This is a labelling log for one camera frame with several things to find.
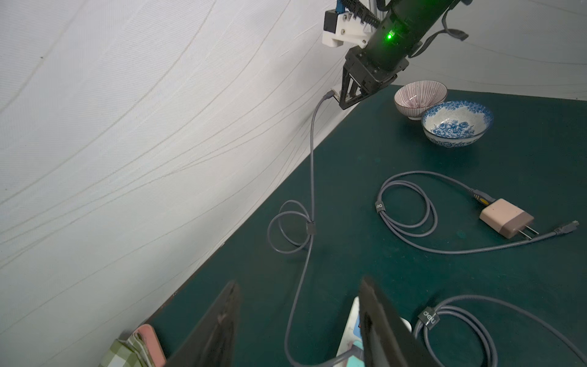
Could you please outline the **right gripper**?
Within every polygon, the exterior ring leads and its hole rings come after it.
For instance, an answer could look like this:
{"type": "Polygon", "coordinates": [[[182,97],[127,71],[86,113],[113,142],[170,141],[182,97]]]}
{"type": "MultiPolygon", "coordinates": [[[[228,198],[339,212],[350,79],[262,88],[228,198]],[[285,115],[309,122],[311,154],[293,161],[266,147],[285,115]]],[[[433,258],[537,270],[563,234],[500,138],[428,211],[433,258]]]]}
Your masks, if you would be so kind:
{"type": "Polygon", "coordinates": [[[397,75],[409,65],[406,58],[387,70],[377,67],[359,46],[347,51],[342,72],[342,85],[338,96],[339,107],[347,110],[375,95],[380,89],[392,84],[397,75]]]}

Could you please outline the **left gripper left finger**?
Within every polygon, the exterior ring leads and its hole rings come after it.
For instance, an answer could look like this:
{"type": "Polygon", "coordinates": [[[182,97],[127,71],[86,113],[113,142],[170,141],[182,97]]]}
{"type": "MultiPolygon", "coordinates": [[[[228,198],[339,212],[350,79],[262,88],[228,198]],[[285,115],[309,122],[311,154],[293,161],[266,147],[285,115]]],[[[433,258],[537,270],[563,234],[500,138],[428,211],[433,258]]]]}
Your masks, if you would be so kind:
{"type": "Polygon", "coordinates": [[[240,287],[230,281],[166,365],[231,366],[240,304],[240,287]]]}

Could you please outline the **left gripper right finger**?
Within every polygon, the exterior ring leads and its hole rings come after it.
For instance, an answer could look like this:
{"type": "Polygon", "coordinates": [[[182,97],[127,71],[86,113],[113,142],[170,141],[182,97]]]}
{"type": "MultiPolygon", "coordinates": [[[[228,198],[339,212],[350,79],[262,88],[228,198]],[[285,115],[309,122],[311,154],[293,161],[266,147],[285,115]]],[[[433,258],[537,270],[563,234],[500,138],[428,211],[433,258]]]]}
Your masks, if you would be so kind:
{"type": "Polygon", "coordinates": [[[366,366],[437,365],[370,277],[364,277],[359,287],[359,321],[366,366]]]}

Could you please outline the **white colourful power strip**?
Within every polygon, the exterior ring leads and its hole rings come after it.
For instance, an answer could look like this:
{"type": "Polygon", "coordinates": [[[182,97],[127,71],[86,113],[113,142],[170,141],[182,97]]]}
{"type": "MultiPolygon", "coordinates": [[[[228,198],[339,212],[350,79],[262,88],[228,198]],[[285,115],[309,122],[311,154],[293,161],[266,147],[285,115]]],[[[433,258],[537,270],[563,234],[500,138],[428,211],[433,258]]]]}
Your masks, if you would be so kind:
{"type": "MultiPolygon", "coordinates": [[[[361,328],[359,321],[359,298],[355,297],[350,309],[349,317],[342,334],[342,339],[339,344],[336,355],[340,356],[353,347],[357,347],[359,351],[363,352],[363,343],[361,336],[361,328]]],[[[350,358],[336,364],[337,367],[365,367],[365,363],[361,356],[351,356],[350,358]]]]}

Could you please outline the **silver mp3 player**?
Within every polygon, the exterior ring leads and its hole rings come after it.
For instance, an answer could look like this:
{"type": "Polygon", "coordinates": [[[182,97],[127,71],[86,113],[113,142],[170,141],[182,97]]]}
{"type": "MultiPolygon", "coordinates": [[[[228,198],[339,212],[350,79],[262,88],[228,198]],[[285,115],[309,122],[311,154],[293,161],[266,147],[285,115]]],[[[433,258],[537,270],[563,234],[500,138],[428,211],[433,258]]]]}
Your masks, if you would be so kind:
{"type": "Polygon", "coordinates": [[[341,89],[342,89],[342,85],[341,84],[337,84],[334,87],[332,87],[333,99],[335,99],[335,101],[337,103],[340,103],[341,89]]]}

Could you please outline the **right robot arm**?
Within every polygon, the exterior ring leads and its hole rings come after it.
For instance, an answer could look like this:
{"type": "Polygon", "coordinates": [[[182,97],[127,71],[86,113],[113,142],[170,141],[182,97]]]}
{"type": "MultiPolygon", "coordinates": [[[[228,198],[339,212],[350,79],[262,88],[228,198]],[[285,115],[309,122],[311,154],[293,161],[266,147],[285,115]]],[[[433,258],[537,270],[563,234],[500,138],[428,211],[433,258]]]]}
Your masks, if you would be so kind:
{"type": "Polygon", "coordinates": [[[391,85],[409,65],[441,34],[460,41],[469,35],[449,28],[446,18],[457,1],[377,1],[385,13],[380,20],[360,1],[340,1],[350,13],[375,29],[365,42],[349,49],[342,69],[338,101],[346,110],[391,85]]]}

